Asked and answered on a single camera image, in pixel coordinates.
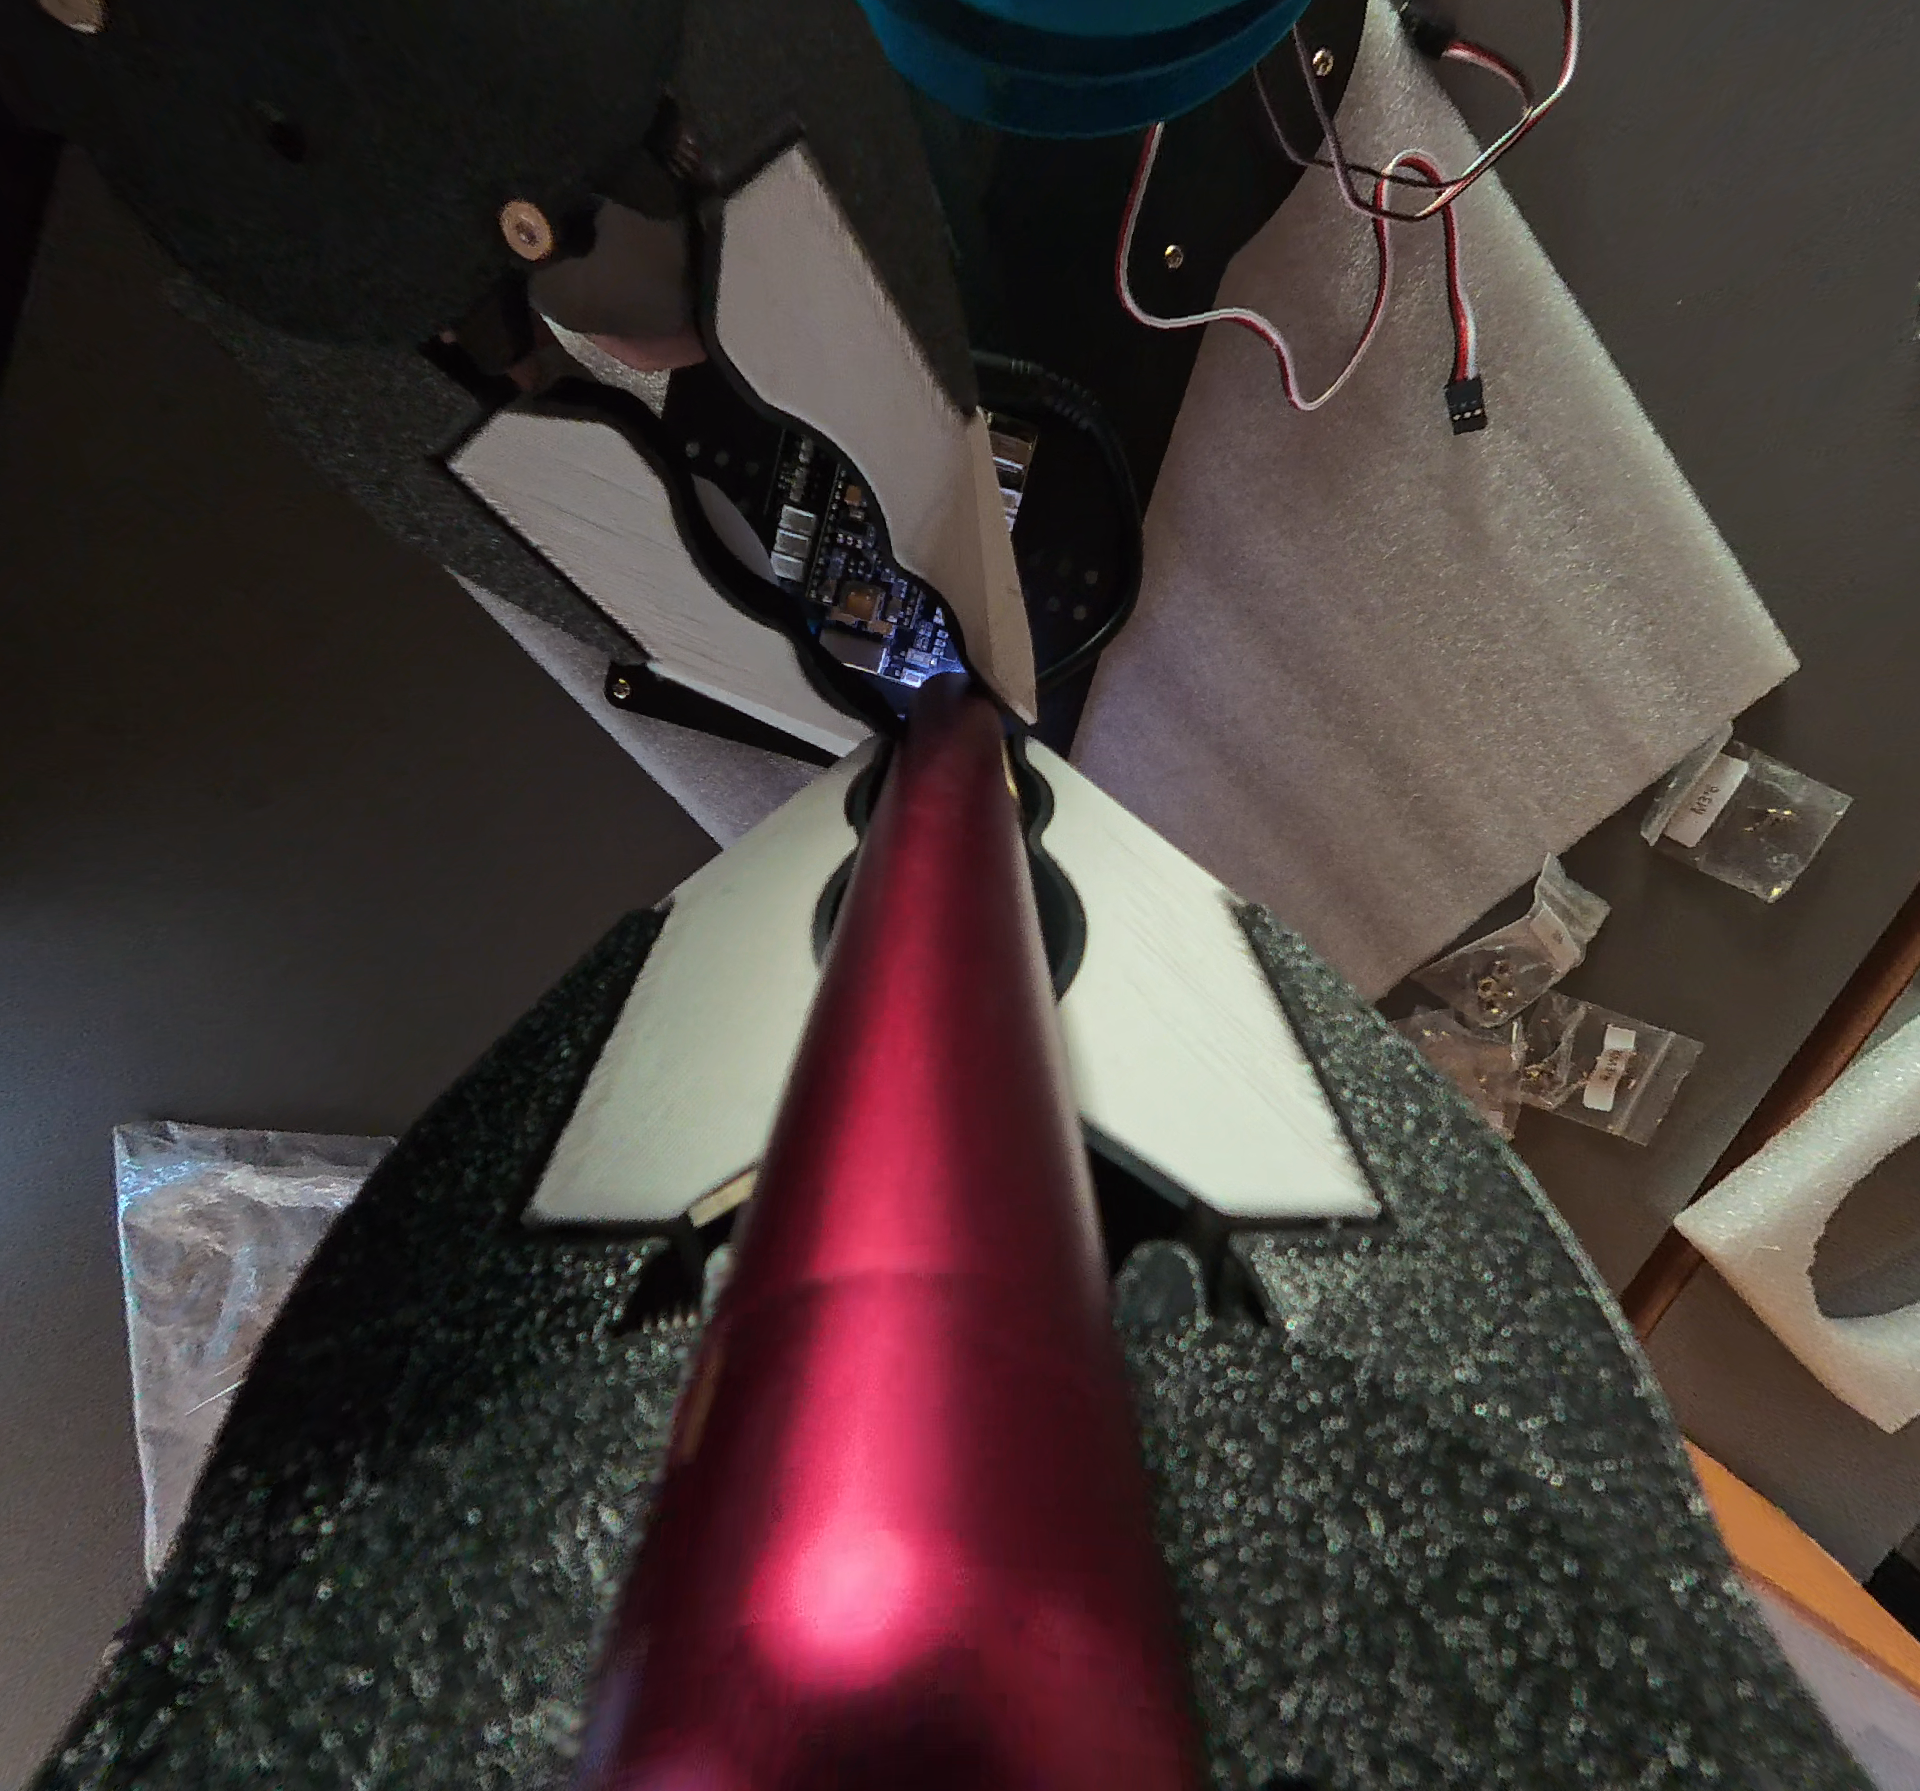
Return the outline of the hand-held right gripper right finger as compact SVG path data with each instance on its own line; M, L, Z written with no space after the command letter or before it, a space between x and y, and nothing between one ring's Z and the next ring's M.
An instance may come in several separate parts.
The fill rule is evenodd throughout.
M1061 995L1084 1121L1158 1191L1240 1224L1374 1221L1381 1200L1240 925L1240 901L1053 751L1041 850L1085 941Z

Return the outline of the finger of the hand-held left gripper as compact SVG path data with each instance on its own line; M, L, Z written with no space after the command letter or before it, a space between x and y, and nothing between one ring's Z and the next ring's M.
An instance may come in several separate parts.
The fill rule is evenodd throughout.
M1037 669L990 429L942 390L804 146L719 203L712 343L767 405L851 461L896 563L945 602L975 674L1036 720Z
M807 682L791 640L707 578L668 483L621 432L497 412L456 446L451 473L635 640L665 682L822 752L871 733Z

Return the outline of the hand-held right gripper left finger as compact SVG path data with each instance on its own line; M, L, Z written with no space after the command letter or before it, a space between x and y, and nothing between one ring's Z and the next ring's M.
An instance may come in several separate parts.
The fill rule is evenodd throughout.
M522 1210L557 1234L691 1226L767 1153L822 984L813 922L851 860L855 748L660 902L660 930Z

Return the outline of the green control circuit board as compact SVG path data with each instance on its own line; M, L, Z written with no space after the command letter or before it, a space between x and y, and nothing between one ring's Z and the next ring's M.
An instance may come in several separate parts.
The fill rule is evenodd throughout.
M894 714L965 667L947 610L896 563L874 487L838 443L759 414L708 363L665 381L660 424L693 483L741 513L747 563L798 596L825 651Z

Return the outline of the red electric screwdriver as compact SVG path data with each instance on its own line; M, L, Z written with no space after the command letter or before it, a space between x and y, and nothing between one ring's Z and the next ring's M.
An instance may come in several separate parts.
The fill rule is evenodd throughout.
M1197 1787L997 706L889 761L576 1787Z

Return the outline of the blue hobby robot arm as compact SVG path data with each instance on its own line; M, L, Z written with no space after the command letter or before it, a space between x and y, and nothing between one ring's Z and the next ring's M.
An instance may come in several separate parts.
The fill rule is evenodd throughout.
M1271 162L1273 139L1252 134L1256 89L1273 89L1298 39L1322 27L1346 84L1359 0L855 4L906 86L977 412L1053 414L1107 470L1110 610L1036 660L1043 711L1058 686L1091 678L1139 596L1139 493L1194 363L1174 343L1194 343L1197 325L1127 324L1117 278L1154 316L1194 316L1214 298L1230 256L1302 173ZM818 435L767 405L712 343L719 203L730 193L699 187L695 160L660 102L643 185L609 196L593 219L587 298L565 314L569 330L633 369L712 363L751 409Z

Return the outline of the small clear screw bag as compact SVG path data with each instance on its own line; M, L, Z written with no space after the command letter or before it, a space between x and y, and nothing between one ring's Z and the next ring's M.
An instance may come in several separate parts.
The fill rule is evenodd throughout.
M1850 806L1845 792L1723 727L1667 770L1642 816L1642 840L1682 867L1776 902Z
M1549 968L1553 980L1571 975L1599 925L1611 915L1611 902L1571 880L1562 860L1549 855L1534 884L1534 902L1521 918L1522 941Z
M1517 1048L1522 1013L1547 995L1565 972L1535 940L1483 940L1419 972L1412 984L1433 993L1465 1029Z
M1703 1044L1547 990L1515 1020L1528 1109L1648 1146Z

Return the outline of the clear flat plastic bag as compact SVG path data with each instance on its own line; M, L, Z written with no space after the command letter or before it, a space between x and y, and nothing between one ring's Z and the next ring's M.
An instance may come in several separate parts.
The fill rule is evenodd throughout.
M114 1126L148 1580L171 1551L256 1348L389 1146L174 1121Z

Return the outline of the white foam sheet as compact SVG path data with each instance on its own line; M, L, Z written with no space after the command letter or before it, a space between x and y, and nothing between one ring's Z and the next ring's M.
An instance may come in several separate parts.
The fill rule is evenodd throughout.
M1091 678L1073 770L1267 902L1359 993L1429 960L1604 816L1766 696L1792 654L1659 435L1542 268L1494 294L1547 354L1522 420L1462 455L1364 363L1257 429L1248 311L1208 334L1139 523L1143 593ZM621 432L672 487L695 565L791 640L807 682L896 742L804 606L708 523L681 446L627 383L552 383L501 412Z

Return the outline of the white foam block with hole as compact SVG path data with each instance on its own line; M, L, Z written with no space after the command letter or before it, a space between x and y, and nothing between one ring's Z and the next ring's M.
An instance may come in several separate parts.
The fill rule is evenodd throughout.
M1917 1418L1917 1303L1834 1317L1812 1269L1837 1207L1913 1139L1917 1020L1908 1020L1674 1221L1799 1365L1884 1432Z

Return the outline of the white orange cardboard box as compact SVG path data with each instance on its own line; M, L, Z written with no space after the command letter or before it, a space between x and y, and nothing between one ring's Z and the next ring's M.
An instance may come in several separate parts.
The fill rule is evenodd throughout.
M1917 1570L1856 1580L1776 1504L1686 1442L1697 1482L1792 1673L1875 1787L1917 1787Z

